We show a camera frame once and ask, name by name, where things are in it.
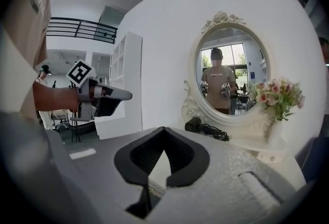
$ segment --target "flower bouquet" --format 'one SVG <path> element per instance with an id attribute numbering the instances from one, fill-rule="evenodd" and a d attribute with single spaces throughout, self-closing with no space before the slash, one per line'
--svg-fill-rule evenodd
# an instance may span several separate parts
<path id="1" fill-rule="evenodd" d="M 256 83 L 250 89 L 250 97 L 256 102 L 265 104 L 266 109 L 272 109 L 275 122 L 269 132 L 268 143 L 273 143 L 282 132 L 283 120 L 288 121 L 293 115 L 290 110 L 297 106 L 304 106 L 305 96 L 299 87 L 299 83 L 292 83 L 286 78 L 273 79 L 266 83 Z"/>

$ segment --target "beige t-shirt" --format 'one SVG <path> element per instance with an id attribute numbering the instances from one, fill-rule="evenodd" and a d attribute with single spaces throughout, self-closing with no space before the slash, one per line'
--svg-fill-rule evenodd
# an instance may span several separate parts
<path id="1" fill-rule="evenodd" d="M 4 36 L 33 69 L 47 58 L 49 2 L 50 0 L 12 0 L 1 22 Z M 21 114 L 36 119 L 32 84 L 22 105 Z"/>
<path id="2" fill-rule="evenodd" d="M 235 82 L 235 75 L 230 67 L 221 66 L 220 68 L 210 67 L 205 69 L 202 74 L 202 80 L 208 84 L 207 102 L 218 109 L 229 109 L 230 98 L 224 97 L 220 91 L 224 83 Z"/>

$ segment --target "ornate mirror frame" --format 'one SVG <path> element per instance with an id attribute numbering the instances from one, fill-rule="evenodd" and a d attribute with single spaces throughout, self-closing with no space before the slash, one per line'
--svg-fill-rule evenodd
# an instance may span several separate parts
<path id="1" fill-rule="evenodd" d="M 269 47 L 264 40 L 256 34 L 254 30 L 247 26 L 242 18 L 238 18 L 234 14 L 228 16 L 222 11 L 218 12 L 212 20 L 207 21 L 205 26 L 201 29 L 199 37 L 194 41 L 188 64 L 188 81 L 184 81 L 187 85 L 188 97 L 186 98 L 182 107 L 182 116 L 185 121 L 191 120 L 193 117 L 200 117 L 203 122 L 209 124 L 220 124 L 226 126 L 246 125 L 248 123 L 255 123 L 256 120 L 263 119 L 264 110 L 261 105 L 256 104 L 248 113 L 243 115 L 224 115 L 213 109 L 203 97 L 198 81 L 196 80 L 196 63 L 200 48 L 207 38 L 223 28 L 235 28 L 248 34 L 261 49 L 264 58 L 266 59 L 268 79 L 274 78 L 274 63 Z"/>

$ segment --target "sleeve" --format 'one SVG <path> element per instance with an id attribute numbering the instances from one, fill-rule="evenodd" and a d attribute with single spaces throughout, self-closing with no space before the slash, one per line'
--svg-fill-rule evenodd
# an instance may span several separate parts
<path id="1" fill-rule="evenodd" d="M 42 63 L 45 59 L 47 59 L 47 42 L 46 42 L 46 40 L 47 40 L 47 37 L 46 37 L 46 32 L 45 32 L 40 49 L 38 50 L 38 52 L 35 56 L 34 66 L 37 66 L 38 64 Z"/>
<path id="2" fill-rule="evenodd" d="M 230 71 L 230 76 L 229 76 L 229 82 L 234 82 L 235 83 L 235 75 L 233 73 L 233 70 L 231 68 L 229 68 L 229 71 Z"/>

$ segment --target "white shelf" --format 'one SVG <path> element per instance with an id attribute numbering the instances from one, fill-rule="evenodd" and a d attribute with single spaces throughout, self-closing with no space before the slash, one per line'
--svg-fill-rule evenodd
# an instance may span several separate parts
<path id="1" fill-rule="evenodd" d="M 112 80 L 118 77 L 118 62 L 115 62 L 112 67 Z"/>
<path id="2" fill-rule="evenodd" d="M 119 58 L 118 76 L 123 76 L 123 55 Z"/>
<path id="3" fill-rule="evenodd" d="M 123 75 L 112 80 L 113 82 L 123 82 Z"/>
<path id="4" fill-rule="evenodd" d="M 123 81 L 118 81 L 118 80 L 111 81 L 110 86 L 118 89 L 123 89 Z"/>
<path id="5" fill-rule="evenodd" d="M 119 137 L 142 130 L 141 124 L 141 68 L 142 37 L 128 32 L 113 51 L 110 69 L 114 88 L 131 91 L 134 97 L 122 101 L 110 117 L 95 118 L 100 139 Z"/>
<path id="6" fill-rule="evenodd" d="M 114 63 L 118 60 L 119 58 L 119 47 L 120 45 L 118 45 L 115 49 L 114 49 L 114 52 L 113 52 L 113 65 Z"/>
<path id="7" fill-rule="evenodd" d="M 122 56 L 124 54 L 124 47 L 125 47 L 125 37 L 120 42 L 119 56 Z"/>

